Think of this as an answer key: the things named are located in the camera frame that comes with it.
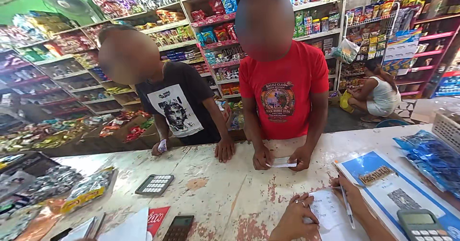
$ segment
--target pen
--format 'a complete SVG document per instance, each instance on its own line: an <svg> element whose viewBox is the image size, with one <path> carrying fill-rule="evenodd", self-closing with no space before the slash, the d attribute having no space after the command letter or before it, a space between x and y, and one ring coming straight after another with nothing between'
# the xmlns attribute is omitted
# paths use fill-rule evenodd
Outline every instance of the pen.
<svg viewBox="0 0 460 241"><path fill-rule="evenodd" d="M355 228L355 220L353 218L353 213L351 212L351 207L350 204L348 203L348 200L346 198L345 190L342 186L340 186L340 189L342 189L342 195L344 196L344 202L345 202L345 207L346 207L346 213L348 214L348 219L350 220L351 228Z"/></svg>

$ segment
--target red t-shirt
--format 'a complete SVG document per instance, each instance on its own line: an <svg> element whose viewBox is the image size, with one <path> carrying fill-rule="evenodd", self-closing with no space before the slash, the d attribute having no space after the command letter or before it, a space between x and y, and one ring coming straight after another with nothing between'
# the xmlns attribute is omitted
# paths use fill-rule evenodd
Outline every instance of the red t-shirt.
<svg viewBox="0 0 460 241"><path fill-rule="evenodd" d="M255 97L262 138L266 139L306 135L310 93L329 90L328 66L322 51L294 40L289 52L279 60L244 58L239 80L241 96Z"/></svg>

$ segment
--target calculator display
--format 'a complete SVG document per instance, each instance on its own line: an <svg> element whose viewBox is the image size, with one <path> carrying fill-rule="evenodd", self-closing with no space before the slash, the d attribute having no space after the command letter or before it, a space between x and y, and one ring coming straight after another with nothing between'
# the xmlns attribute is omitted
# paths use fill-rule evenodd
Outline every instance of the calculator display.
<svg viewBox="0 0 460 241"><path fill-rule="evenodd" d="M190 224L190 218L176 218L172 222L172 226L188 226Z"/></svg>
<svg viewBox="0 0 460 241"><path fill-rule="evenodd" d="M434 220L429 214L404 214L402 218L407 224L434 224Z"/></svg>

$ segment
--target woman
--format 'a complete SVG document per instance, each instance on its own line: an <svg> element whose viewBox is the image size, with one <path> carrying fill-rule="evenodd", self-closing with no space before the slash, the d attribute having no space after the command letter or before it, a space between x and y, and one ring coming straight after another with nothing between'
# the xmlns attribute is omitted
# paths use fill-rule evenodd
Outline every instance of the woman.
<svg viewBox="0 0 460 241"><path fill-rule="evenodd" d="M364 73L368 79L361 91L348 89L353 96L348 104L370 114L362 117L362 121L380 122L379 116L387 117L398 107L401 95L393 76L384 72L375 59L365 62Z"/></svg>
<svg viewBox="0 0 460 241"><path fill-rule="evenodd" d="M343 175L332 181L332 186L342 186L350 204L353 216L361 223L366 234L371 241L396 241L380 221L368 210L366 203L358 189L353 183L348 181ZM343 195L340 191L333 189L334 194L343 202ZM301 237L306 240L318 240L317 233L320 222L311 212L309 204L313 202L313 197L304 194L294 196L286 208L278 225L273 229L269 241L291 241ZM305 224L303 218L310 218L313 223Z"/></svg>

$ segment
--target hand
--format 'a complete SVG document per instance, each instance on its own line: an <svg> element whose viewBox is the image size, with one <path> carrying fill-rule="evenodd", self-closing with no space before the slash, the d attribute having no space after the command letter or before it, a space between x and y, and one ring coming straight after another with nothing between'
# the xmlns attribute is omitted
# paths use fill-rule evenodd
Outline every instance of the hand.
<svg viewBox="0 0 460 241"><path fill-rule="evenodd" d="M301 237L308 238L308 236L317 233L319 221L311 212L309 206L309 204L313 202L313 199L313 196L308 196L306 193L302 196L296 195L292 197L278 226L273 229L268 240L291 241ZM305 224L305 217L310 218L313 224Z"/></svg>
<svg viewBox="0 0 460 241"><path fill-rule="evenodd" d="M338 178L332 180L332 187L336 186L342 186L342 188L345 190L346 198L353 213L362 215L363 213L369 212L358 187L356 187L352 182L348 181L348 179L343 176L342 173L339 174ZM334 194L342 203L345 203L342 192L340 190L332 189L332 192L334 192Z"/></svg>
<svg viewBox="0 0 460 241"><path fill-rule="evenodd" d="M273 165L273 157L270 154L270 151L267 147L262 144L254 151L253 156L253 165L255 170L268 170L270 167L267 166Z"/></svg>
<svg viewBox="0 0 460 241"><path fill-rule="evenodd" d="M158 146L160 145L160 142L157 142L155 145L152 147L152 156L159 156L162 154L162 152L158 151ZM166 139L166 147L170 148L170 143L169 143L169 138Z"/></svg>
<svg viewBox="0 0 460 241"><path fill-rule="evenodd" d="M309 151L305 146L297 148L287 161L288 163L297 162L297 166L289 169L296 172L307 169L310 166L311 153L312 151Z"/></svg>
<svg viewBox="0 0 460 241"><path fill-rule="evenodd" d="M235 143L231 137L227 134L224 138L221 138L219 143L216 145L214 150L214 157L219 157L219 162L227 162L231 160L231 157L235 154Z"/></svg>

